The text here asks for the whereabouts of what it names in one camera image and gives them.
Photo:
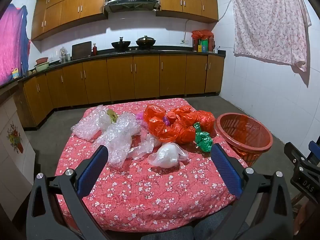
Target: range hood duct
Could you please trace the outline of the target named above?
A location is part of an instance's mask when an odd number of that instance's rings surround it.
[[[160,7],[158,0],[115,0],[105,5],[105,10],[109,12],[124,11],[152,11]]]

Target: table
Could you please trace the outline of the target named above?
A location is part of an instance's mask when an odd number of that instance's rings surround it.
[[[182,98],[140,101],[105,106],[117,114],[143,111],[147,104],[164,107],[167,112],[188,102]],[[87,116],[94,108],[88,109]],[[220,143],[229,156],[245,162],[216,134],[214,143]],[[58,163],[56,175],[66,169],[75,169],[93,154],[91,142],[71,135]],[[103,230],[127,232],[167,231],[213,214],[234,201],[209,154],[202,153],[194,143],[182,146],[189,159],[177,167],[159,169],[147,162],[148,155],[140,160],[126,159],[120,169],[103,168],[85,205]],[[61,195],[58,200],[67,222],[76,227]]]

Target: laundry basket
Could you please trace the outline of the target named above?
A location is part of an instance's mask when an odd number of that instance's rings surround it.
[[[215,130],[250,167],[268,151],[273,143],[270,131],[257,120],[237,113],[220,115],[214,122]]]

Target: clear plastic bag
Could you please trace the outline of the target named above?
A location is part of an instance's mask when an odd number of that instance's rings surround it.
[[[161,168],[171,168],[178,165],[179,161],[185,161],[188,153],[176,143],[163,144],[156,153],[148,156],[148,163]]]
[[[82,118],[79,123],[71,127],[71,131],[81,139],[90,141],[90,139],[99,131],[104,132],[111,124],[111,119],[107,115],[104,106],[97,106],[92,112]]]
[[[130,151],[132,136],[140,132],[140,125],[132,113],[121,114],[116,123],[112,123],[93,144],[93,150],[100,145],[108,148],[107,164],[113,167],[122,167]]]
[[[139,146],[130,149],[128,158],[138,160],[142,158],[145,154],[151,153],[154,147],[161,145],[161,142],[156,139],[152,134],[148,133],[146,138],[143,138],[141,134],[141,142]]]

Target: gray floor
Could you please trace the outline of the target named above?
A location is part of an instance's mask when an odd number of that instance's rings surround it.
[[[240,109],[222,99],[221,97],[197,97],[186,98],[197,110],[212,112],[215,117],[220,114],[235,112],[243,113]],[[27,131],[26,135],[37,152],[38,163],[41,171],[47,176],[54,176],[60,155],[70,135],[70,128],[79,122],[87,108],[65,110],[53,113],[38,131]],[[298,193],[291,184],[293,164],[284,154],[284,144],[273,137],[271,149],[253,165],[253,168],[261,174],[273,174],[282,171],[287,181],[291,197]]]

